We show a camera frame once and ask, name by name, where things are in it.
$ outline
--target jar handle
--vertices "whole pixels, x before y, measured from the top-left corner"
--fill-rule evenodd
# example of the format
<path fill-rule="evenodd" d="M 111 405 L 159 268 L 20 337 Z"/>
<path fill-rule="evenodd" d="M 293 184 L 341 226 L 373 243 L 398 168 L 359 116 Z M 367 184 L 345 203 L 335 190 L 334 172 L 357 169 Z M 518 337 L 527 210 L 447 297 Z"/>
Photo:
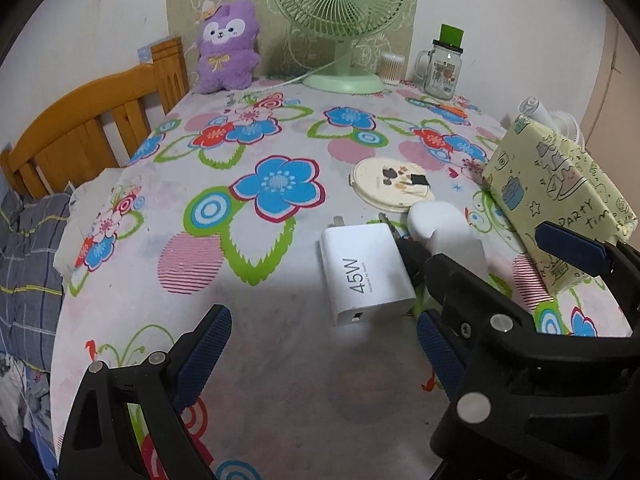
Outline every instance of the jar handle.
<path fill-rule="evenodd" d="M 426 71 L 424 72 L 424 75 L 420 75 L 418 74 L 418 65 L 420 65 L 420 62 L 422 60 L 422 56 L 424 56 L 425 54 L 429 55 L 429 63 L 431 63 L 431 56 L 433 56 L 433 53 L 435 52 L 434 49 L 431 50 L 421 50 L 420 52 L 418 52 L 418 56 L 415 58 L 415 64 L 414 64 L 414 75 L 420 80 L 423 81 L 424 78 L 427 77 L 427 73 Z"/>

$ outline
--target green lid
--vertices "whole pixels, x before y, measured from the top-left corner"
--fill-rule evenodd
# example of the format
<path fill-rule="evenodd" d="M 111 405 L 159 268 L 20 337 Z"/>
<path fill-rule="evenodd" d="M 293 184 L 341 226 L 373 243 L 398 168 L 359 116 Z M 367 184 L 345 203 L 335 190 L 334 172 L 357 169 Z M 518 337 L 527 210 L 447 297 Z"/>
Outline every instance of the green lid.
<path fill-rule="evenodd" d="M 464 33 L 464 30 L 442 24 L 442 27 L 440 27 L 440 41 L 460 48 Z"/>

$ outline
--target yellow gift box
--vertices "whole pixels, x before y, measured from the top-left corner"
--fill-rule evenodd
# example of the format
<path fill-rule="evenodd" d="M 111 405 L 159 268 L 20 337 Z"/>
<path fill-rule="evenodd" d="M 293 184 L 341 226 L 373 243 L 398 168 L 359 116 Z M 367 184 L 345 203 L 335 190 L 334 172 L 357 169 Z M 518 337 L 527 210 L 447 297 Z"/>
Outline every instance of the yellow gift box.
<path fill-rule="evenodd" d="M 525 116 L 511 125 L 482 176 L 551 295 L 586 275 L 538 248 L 534 236 L 540 223 L 549 220 L 612 244 L 628 241 L 638 225 L 629 204 L 589 153 Z"/>

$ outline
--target white wall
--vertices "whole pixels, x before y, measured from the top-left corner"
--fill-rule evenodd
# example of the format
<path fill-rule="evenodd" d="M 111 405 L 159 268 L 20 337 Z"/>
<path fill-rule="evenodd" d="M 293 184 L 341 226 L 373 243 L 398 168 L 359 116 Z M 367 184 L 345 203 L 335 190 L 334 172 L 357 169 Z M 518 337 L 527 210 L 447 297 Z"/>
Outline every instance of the white wall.
<path fill-rule="evenodd" d="M 460 93 L 498 120 L 535 94 L 579 122 L 605 20 L 601 0 L 418 0 L 412 60 L 450 23 L 465 30 Z M 65 93 L 130 68 L 138 47 L 165 35 L 165 0 L 44 1 L 0 66 L 0 146 Z"/>

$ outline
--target gray plaid blanket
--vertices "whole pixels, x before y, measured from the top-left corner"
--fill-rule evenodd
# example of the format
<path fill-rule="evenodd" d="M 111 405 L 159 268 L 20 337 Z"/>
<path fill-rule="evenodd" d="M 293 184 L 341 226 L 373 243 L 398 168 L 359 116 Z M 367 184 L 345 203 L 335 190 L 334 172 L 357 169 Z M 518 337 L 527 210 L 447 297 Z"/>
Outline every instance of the gray plaid blanket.
<path fill-rule="evenodd" d="M 23 201 L 10 191 L 0 208 L 0 351 L 46 372 L 62 306 L 53 256 L 69 199 L 60 193 Z"/>

